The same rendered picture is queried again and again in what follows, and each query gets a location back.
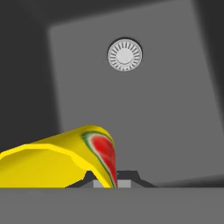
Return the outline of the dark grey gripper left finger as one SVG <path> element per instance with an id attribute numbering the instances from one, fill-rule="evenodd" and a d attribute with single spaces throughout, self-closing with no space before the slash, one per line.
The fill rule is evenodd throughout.
<path id="1" fill-rule="evenodd" d="M 69 185 L 68 188 L 102 188 L 102 184 L 91 171 L 87 171 L 84 179 Z"/>

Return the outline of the white round sink drain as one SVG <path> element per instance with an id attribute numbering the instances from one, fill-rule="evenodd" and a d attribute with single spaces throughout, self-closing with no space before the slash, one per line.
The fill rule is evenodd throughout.
<path id="1" fill-rule="evenodd" d="M 142 62 L 142 47 L 130 38 L 116 40 L 108 48 L 108 63 L 120 72 L 128 72 L 136 69 Z"/>

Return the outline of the yellow cup with watermelon print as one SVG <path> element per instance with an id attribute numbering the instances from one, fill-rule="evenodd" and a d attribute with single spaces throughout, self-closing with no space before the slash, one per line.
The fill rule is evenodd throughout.
<path id="1" fill-rule="evenodd" d="M 88 125 L 0 153 L 0 188 L 66 188 L 92 172 L 102 186 L 117 187 L 113 137 Z"/>

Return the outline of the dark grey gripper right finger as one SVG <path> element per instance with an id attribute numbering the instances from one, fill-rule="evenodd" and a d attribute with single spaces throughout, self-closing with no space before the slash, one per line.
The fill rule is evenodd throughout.
<path id="1" fill-rule="evenodd" d="M 117 172 L 118 188 L 155 188 L 155 186 L 140 178 L 138 171 L 118 171 Z"/>

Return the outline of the grey sink basin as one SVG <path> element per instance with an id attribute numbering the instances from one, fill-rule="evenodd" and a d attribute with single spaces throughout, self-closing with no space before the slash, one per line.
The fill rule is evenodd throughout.
<path id="1" fill-rule="evenodd" d="M 224 109 L 195 0 L 0 0 L 0 153 L 104 128 L 115 168 L 156 187 L 224 188 Z M 135 40 L 141 64 L 108 62 Z"/>

